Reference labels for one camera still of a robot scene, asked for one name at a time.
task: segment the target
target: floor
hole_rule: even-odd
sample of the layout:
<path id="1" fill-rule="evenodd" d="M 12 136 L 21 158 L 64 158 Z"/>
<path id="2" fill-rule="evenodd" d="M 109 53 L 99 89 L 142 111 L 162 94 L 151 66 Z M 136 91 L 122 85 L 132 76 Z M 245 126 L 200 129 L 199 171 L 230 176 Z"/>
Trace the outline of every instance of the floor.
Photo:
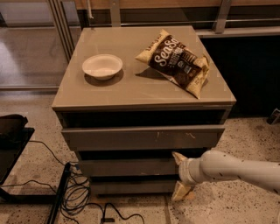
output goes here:
<path id="1" fill-rule="evenodd" d="M 0 85 L 59 85 L 67 62 L 54 29 L 0 28 Z M 75 161 L 60 133 L 52 111 L 55 92 L 0 92 L 0 115 L 27 116 L 33 127 L 32 140 L 43 141 L 63 163 Z M 280 161 L 280 124 L 268 125 L 265 117 L 235 118 L 226 121 L 226 130 L 214 150 L 242 159 Z M 63 166 L 39 143 L 28 143 L 5 184 L 30 179 L 58 186 Z M 44 185 L 30 183 L 6 187 L 9 193 L 52 194 Z M 124 216 L 141 214 L 146 224 L 277 223 L 278 195 L 239 180 L 197 185 L 189 197 L 172 202 L 171 195 L 130 195 L 91 197 L 91 202 L 111 202 Z M 51 206 L 0 205 L 0 224 L 46 223 Z M 101 211 L 87 206 L 74 218 L 81 224 L 100 223 Z M 110 207 L 106 217 L 115 223 L 142 223 L 139 217 L 121 220 Z M 56 223 L 74 223 L 60 213 Z"/>

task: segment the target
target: bag of chips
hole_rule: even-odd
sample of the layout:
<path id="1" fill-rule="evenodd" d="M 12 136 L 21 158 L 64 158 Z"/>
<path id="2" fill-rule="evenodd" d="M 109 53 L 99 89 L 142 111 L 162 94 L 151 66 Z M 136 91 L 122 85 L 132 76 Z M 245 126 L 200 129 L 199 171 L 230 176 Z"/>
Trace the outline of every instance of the bag of chips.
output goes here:
<path id="1" fill-rule="evenodd" d="M 167 31 L 162 30 L 151 45 L 136 56 L 165 78 L 197 98 L 207 78 L 207 57 L 198 58 Z"/>

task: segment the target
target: brown snack bag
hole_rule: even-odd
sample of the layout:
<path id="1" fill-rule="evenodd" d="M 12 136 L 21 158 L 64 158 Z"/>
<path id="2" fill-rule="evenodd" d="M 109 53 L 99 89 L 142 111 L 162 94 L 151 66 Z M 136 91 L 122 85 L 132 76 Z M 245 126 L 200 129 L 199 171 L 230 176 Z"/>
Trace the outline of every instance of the brown snack bag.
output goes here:
<path id="1" fill-rule="evenodd" d="M 162 30 L 151 45 L 136 56 L 136 59 L 200 98 L 200 91 L 209 70 L 207 57 L 198 58 L 167 31 Z"/>

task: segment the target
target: tabletop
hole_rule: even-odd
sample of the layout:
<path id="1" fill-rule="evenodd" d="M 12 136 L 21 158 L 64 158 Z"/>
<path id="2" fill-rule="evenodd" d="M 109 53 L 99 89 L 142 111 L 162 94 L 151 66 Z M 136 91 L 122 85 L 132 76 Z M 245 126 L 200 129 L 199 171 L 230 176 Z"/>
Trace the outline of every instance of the tabletop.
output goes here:
<path id="1" fill-rule="evenodd" d="M 135 59 L 162 29 L 198 57 L 207 56 L 210 70 L 199 99 Z M 123 62 L 122 71 L 106 81 L 85 75 L 82 63 L 97 54 L 119 57 Z M 235 97 L 191 26 L 103 27 L 83 29 L 52 108 L 72 111 L 233 104 Z"/>

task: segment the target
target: cabinet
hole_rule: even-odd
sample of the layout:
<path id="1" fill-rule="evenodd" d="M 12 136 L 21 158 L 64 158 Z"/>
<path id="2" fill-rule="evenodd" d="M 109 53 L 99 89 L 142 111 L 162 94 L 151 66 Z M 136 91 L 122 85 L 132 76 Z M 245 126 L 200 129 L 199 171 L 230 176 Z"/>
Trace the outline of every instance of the cabinet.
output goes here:
<path id="1" fill-rule="evenodd" d="M 235 104 L 191 26 L 165 29 L 210 60 L 200 99 L 135 60 L 161 29 L 85 28 L 60 84 L 52 108 L 95 194 L 173 192 L 179 176 L 172 151 L 196 158 L 215 147 Z M 99 53 L 122 59 L 122 71 L 111 80 L 81 70 Z"/>

